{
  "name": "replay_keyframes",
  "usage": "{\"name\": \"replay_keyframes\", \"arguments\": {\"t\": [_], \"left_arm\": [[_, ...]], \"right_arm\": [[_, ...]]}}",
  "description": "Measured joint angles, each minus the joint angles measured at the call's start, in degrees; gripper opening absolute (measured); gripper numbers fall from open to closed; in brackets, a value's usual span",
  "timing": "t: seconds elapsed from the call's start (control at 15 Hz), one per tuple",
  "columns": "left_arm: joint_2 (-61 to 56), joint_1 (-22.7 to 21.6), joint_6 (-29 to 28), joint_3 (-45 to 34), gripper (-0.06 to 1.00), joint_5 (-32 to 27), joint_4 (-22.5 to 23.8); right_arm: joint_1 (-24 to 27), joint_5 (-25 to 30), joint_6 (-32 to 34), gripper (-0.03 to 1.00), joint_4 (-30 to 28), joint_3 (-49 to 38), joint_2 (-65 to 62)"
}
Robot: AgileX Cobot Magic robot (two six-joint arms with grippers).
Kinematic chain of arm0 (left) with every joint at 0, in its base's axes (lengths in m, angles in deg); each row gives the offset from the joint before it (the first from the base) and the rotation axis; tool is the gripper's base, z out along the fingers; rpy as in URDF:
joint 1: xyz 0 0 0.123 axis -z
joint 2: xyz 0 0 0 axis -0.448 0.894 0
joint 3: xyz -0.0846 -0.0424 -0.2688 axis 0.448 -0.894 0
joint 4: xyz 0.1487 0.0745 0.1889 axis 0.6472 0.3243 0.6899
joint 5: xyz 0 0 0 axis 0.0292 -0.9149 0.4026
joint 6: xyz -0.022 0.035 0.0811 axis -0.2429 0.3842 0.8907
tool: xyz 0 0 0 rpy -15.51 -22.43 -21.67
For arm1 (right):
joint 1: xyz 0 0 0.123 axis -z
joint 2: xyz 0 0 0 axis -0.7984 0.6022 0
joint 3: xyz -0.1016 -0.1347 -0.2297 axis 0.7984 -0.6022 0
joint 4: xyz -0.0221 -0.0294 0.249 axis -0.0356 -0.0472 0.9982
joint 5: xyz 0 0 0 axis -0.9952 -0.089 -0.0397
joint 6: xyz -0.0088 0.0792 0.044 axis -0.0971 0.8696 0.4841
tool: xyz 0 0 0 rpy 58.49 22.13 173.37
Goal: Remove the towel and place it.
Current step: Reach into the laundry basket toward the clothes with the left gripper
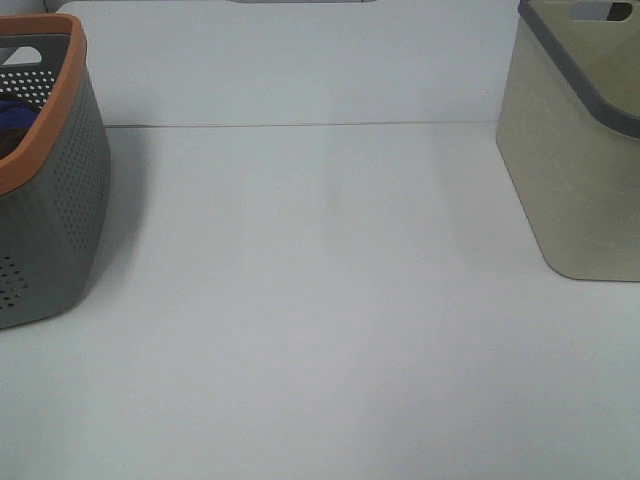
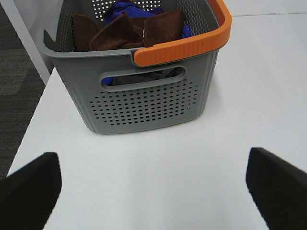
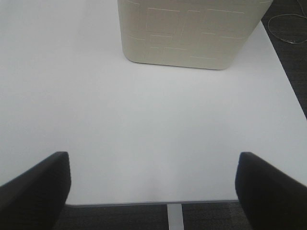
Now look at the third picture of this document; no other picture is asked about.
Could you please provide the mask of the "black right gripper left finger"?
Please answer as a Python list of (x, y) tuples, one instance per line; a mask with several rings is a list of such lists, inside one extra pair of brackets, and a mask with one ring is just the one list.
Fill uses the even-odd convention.
[(71, 188), (67, 152), (48, 156), (0, 187), (2, 230), (50, 230)]

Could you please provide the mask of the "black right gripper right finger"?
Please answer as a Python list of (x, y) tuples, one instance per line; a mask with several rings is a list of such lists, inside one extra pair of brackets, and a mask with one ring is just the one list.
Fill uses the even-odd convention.
[(235, 190), (252, 229), (307, 228), (306, 186), (254, 153), (240, 153)]

